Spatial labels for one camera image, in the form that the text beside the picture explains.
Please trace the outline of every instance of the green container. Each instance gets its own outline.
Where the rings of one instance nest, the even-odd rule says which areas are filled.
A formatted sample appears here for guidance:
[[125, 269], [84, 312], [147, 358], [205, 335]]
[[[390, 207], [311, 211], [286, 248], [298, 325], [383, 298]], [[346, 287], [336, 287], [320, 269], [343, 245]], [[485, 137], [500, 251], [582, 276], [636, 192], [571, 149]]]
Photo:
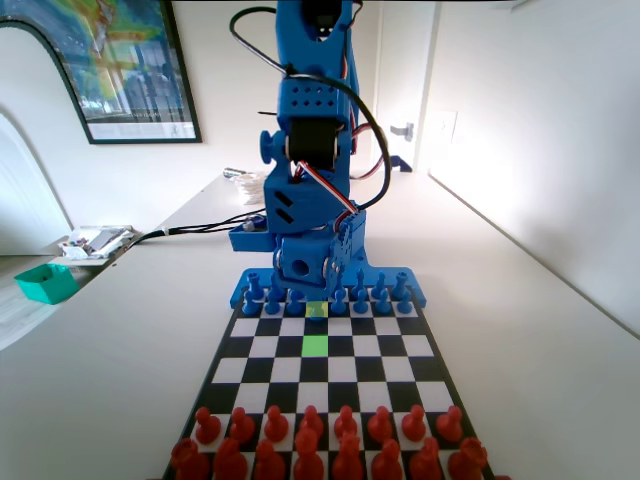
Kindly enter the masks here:
[[79, 290], [71, 270], [46, 263], [14, 277], [29, 300], [55, 305]]

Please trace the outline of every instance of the red chess piece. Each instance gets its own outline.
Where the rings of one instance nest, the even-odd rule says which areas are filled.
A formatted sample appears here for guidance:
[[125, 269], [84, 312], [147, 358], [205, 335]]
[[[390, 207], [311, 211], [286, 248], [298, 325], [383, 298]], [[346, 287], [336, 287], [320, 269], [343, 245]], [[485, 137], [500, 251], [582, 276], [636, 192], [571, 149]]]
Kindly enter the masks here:
[[253, 436], [253, 431], [256, 428], [253, 418], [244, 413], [244, 408], [238, 407], [231, 413], [231, 420], [233, 421], [230, 431], [231, 438], [235, 438], [239, 444], [247, 442]]
[[391, 438], [392, 429], [389, 410], [385, 407], [378, 407], [376, 414], [367, 422], [367, 430], [371, 438], [376, 442], [383, 443], [386, 439]]
[[264, 434], [274, 443], [281, 441], [287, 436], [289, 431], [289, 422], [280, 413], [280, 409], [276, 405], [272, 405], [267, 410], [267, 424], [264, 427]]
[[451, 480], [481, 480], [482, 469], [487, 466], [487, 451], [477, 438], [465, 438], [460, 451], [449, 457]]
[[400, 447], [398, 442], [389, 438], [382, 445], [382, 452], [371, 462], [371, 476], [373, 480], [401, 480], [402, 467], [398, 462]]
[[240, 453], [238, 442], [233, 438], [225, 438], [213, 457], [216, 480], [245, 480], [248, 471], [247, 459]]
[[196, 422], [199, 427], [196, 429], [196, 439], [206, 445], [213, 442], [220, 434], [220, 419], [211, 415], [207, 407], [199, 408], [196, 411]]
[[324, 432], [324, 424], [322, 423], [322, 420], [318, 416], [318, 411], [316, 410], [316, 407], [314, 407], [313, 405], [309, 405], [304, 410], [304, 418], [300, 422], [300, 428], [301, 429], [310, 428], [311, 430], [316, 432], [316, 435], [318, 436], [318, 440], [322, 438], [322, 432]]
[[294, 480], [322, 480], [324, 464], [316, 453], [318, 449], [316, 432], [309, 427], [300, 428], [295, 443], [298, 460], [293, 467]]
[[284, 460], [273, 450], [269, 440], [262, 440], [256, 448], [256, 468], [253, 480], [284, 480]]
[[360, 439], [352, 432], [340, 437], [340, 453], [333, 461], [333, 480], [362, 480], [364, 469], [360, 462]]
[[436, 419], [436, 430], [442, 438], [450, 442], [459, 442], [462, 438], [462, 410], [449, 407], [449, 411]]
[[173, 447], [169, 463], [176, 469], [176, 480], [205, 480], [209, 474], [207, 457], [198, 453], [198, 445], [190, 438]]
[[340, 416], [336, 419], [336, 423], [333, 424], [333, 431], [336, 437], [340, 438], [345, 432], [358, 433], [358, 424], [353, 419], [353, 410], [348, 405], [343, 406], [340, 409]]
[[420, 405], [411, 407], [411, 413], [402, 419], [402, 432], [412, 442], [419, 442], [427, 433], [424, 424], [424, 408]]
[[438, 441], [435, 438], [424, 439], [422, 449], [409, 460], [409, 472], [413, 480], [442, 480], [438, 450]]

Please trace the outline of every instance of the blue pawn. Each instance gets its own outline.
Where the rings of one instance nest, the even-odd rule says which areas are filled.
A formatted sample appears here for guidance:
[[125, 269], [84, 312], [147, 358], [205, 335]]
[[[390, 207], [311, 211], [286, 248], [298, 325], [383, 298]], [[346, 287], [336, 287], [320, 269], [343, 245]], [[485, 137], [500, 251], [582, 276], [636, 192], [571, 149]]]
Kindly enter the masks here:
[[367, 302], [365, 302], [365, 298], [367, 298], [367, 292], [363, 289], [360, 289], [358, 292], [358, 301], [353, 304], [353, 310], [356, 313], [367, 313], [369, 310], [369, 306]]
[[287, 313], [289, 315], [294, 315], [299, 317], [304, 312], [304, 305], [302, 305], [296, 297], [293, 296], [293, 292], [291, 292], [291, 302], [287, 305]]
[[344, 297], [346, 295], [347, 294], [345, 293], [344, 288], [336, 290], [336, 292], [333, 294], [333, 297], [336, 301], [331, 302], [331, 311], [336, 315], [342, 315], [347, 311], [347, 304], [344, 303]]
[[405, 284], [407, 283], [407, 274], [404, 272], [400, 272], [396, 275], [396, 286], [391, 290], [391, 298], [394, 300], [402, 300], [404, 296], [404, 292], [407, 291], [405, 288]]
[[247, 277], [249, 280], [249, 290], [254, 300], [262, 300], [264, 297], [264, 290], [260, 286], [260, 277], [257, 273], [252, 272]]
[[244, 305], [242, 311], [245, 315], [255, 315], [260, 310], [260, 304], [253, 301], [251, 292], [247, 290], [244, 292]]
[[351, 298], [353, 300], [358, 300], [360, 298], [360, 290], [364, 290], [364, 271], [362, 269], [358, 270], [356, 278], [358, 279], [358, 284], [351, 289]]
[[271, 274], [271, 290], [269, 290], [269, 295], [273, 294], [276, 302], [284, 302], [287, 292], [284, 289], [280, 288], [278, 282], [276, 282], [276, 272]]
[[371, 289], [371, 296], [376, 300], [379, 299], [382, 290], [386, 290], [384, 288], [384, 272], [378, 273], [378, 283]]
[[412, 306], [411, 306], [411, 293], [409, 292], [409, 290], [405, 290], [404, 295], [402, 296], [402, 300], [400, 301], [400, 303], [398, 303], [398, 311], [400, 313], [411, 313], [412, 310]]
[[389, 292], [387, 290], [382, 290], [380, 292], [380, 300], [378, 300], [373, 305], [376, 309], [376, 312], [380, 315], [386, 315], [391, 311], [391, 303], [389, 302]]

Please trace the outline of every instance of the table surface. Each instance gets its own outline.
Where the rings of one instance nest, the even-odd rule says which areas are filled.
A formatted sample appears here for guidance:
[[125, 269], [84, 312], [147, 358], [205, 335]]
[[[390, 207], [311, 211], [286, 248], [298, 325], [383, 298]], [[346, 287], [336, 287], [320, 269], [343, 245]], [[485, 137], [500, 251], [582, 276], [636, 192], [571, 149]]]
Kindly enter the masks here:
[[[166, 225], [248, 210], [219, 178]], [[416, 273], [494, 472], [637, 478], [637, 340], [426, 175], [394, 174], [368, 216], [369, 261]], [[0, 478], [159, 478], [241, 272], [270, 262], [225, 234], [151, 240], [0, 352]]]

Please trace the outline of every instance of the chessboard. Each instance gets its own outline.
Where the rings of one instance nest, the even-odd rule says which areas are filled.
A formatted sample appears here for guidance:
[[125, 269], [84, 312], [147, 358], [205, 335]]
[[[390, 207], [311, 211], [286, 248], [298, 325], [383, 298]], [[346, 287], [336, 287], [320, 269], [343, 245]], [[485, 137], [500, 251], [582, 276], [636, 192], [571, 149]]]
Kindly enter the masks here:
[[[255, 432], [240, 445], [240, 451], [247, 459], [248, 478], [253, 478], [256, 447], [265, 438], [266, 412], [277, 405], [289, 422], [289, 431], [273, 446], [285, 461], [285, 478], [293, 479], [298, 457], [294, 438], [305, 409], [313, 405], [324, 423], [317, 453], [324, 463], [324, 478], [329, 479], [340, 449], [334, 423], [340, 409], [348, 405], [358, 427], [364, 478], [371, 479], [371, 463], [381, 445], [369, 435], [367, 422], [379, 406], [384, 406], [391, 414], [393, 439], [401, 449], [403, 478], [410, 478], [410, 458], [424, 441], [406, 438], [401, 421], [412, 406], [421, 405], [425, 411], [425, 437], [437, 439], [442, 478], [450, 480], [447, 462], [460, 442], [442, 438], [436, 419], [449, 407], [459, 407], [463, 413], [463, 439], [476, 437], [471, 421], [415, 295], [409, 313], [400, 312], [398, 302], [392, 301], [391, 311], [381, 315], [376, 313], [371, 288], [366, 288], [366, 312], [353, 309], [356, 302], [348, 288], [346, 312], [336, 315], [329, 308], [329, 318], [319, 321], [290, 315], [286, 309], [288, 292], [286, 301], [273, 314], [264, 308], [267, 289], [264, 298], [257, 300], [262, 305], [255, 313], [245, 314], [243, 302], [239, 301], [179, 440], [191, 438], [211, 465], [218, 447], [229, 436], [232, 411], [244, 408], [255, 421]], [[207, 445], [199, 443], [195, 435], [195, 412], [201, 407], [207, 407], [221, 422], [220, 435]], [[490, 466], [482, 470], [482, 476], [484, 480], [494, 479]], [[175, 477], [175, 470], [167, 467], [163, 479]], [[207, 478], [215, 479], [213, 469]]]

